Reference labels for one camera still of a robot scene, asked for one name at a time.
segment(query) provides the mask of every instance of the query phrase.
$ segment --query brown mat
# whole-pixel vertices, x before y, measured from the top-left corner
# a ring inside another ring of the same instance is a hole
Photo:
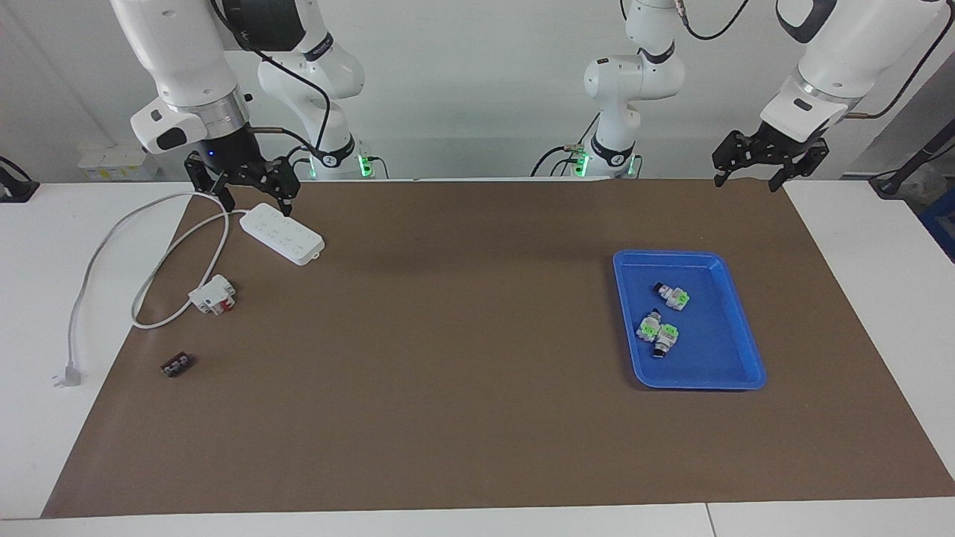
[[[44,516],[955,494],[765,183],[309,184],[295,210],[322,257],[298,268],[235,232],[217,272],[236,310],[130,333]],[[180,230],[208,214],[194,201]],[[219,233],[170,259],[143,320],[180,305]],[[642,387],[624,248],[724,256],[766,387]],[[179,351],[199,363],[165,378]]]

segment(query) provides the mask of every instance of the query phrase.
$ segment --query plastic tray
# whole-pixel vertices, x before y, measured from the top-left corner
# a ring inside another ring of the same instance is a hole
[[[623,250],[613,256],[633,373],[651,388],[758,390],[766,371],[750,324],[721,257],[694,251]],[[690,294],[682,311],[653,292],[662,282]],[[680,335],[664,358],[636,336],[656,308]]]

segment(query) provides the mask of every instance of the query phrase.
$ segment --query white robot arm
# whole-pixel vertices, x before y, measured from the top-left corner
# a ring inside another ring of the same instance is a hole
[[[776,0],[779,23],[807,45],[806,54],[763,109],[756,133],[747,137],[733,131],[713,152],[716,185],[722,186],[733,171],[758,163],[782,165],[770,180],[773,191],[795,176],[811,175],[829,154],[822,134],[859,104],[945,4]]]
[[[619,177],[628,170],[640,127],[635,100],[672,97],[686,78],[673,37],[680,18],[673,0],[633,0],[626,35],[637,54],[590,63],[584,74],[587,93],[600,104],[597,132],[587,143],[585,175]]]
[[[161,153],[198,142],[201,152],[186,160],[197,190],[234,206],[226,184],[254,186],[279,201],[287,215],[299,182],[281,157],[262,157],[248,124],[244,96],[223,51],[235,48],[206,0],[110,0],[139,62],[156,81],[159,96],[133,115],[131,123],[146,149]],[[313,0],[223,0],[223,17],[244,45],[276,52],[275,61],[326,88],[329,98],[357,95],[365,81],[358,61],[336,45]],[[319,177],[367,175],[360,143],[334,103],[272,65],[259,79],[270,95],[295,111],[307,127]],[[329,111],[327,125],[325,112]],[[218,177],[213,180],[207,170]]]
[[[229,26],[286,69],[323,88],[330,100],[355,97],[365,87],[358,59],[335,42],[314,0],[223,0]],[[228,36],[223,38],[229,43]],[[362,143],[352,135],[342,108],[268,62],[259,65],[259,83],[302,121],[317,179],[366,175]]]

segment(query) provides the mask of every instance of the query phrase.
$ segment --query electrical component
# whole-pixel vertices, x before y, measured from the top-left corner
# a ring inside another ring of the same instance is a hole
[[[667,301],[668,308],[677,311],[682,311],[690,301],[690,295],[686,291],[680,288],[672,289],[660,282],[657,282],[657,284],[653,286],[653,292],[659,294],[661,298]]]
[[[670,349],[673,348],[673,345],[676,345],[676,339],[679,336],[680,332],[677,331],[673,325],[663,325],[660,327],[656,342],[653,344],[653,357],[666,357]]]
[[[204,286],[190,292],[189,300],[203,313],[221,315],[236,305],[233,298],[235,295],[236,290],[232,284],[216,274]]]
[[[325,239],[321,235],[291,218],[283,218],[282,213],[266,204],[248,211],[239,225],[299,267],[317,259],[325,249]]]
[[[656,341],[657,334],[660,333],[661,320],[660,311],[654,308],[653,311],[640,322],[640,327],[637,329],[637,337],[647,343]]]
[[[195,360],[186,353],[179,353],[173,356],[169,361],[159,366],[162,373],[170,378],[182,375],[182,373],[192,367]]]

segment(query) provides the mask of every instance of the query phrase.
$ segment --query power strip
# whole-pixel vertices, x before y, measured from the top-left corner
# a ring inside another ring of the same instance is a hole
[[[256,205],[239,220],[239,225],[246,233],[299,267],[317,259],[318,254],[325,249],[325,239],[321,235],[283,216],[271,205]]]

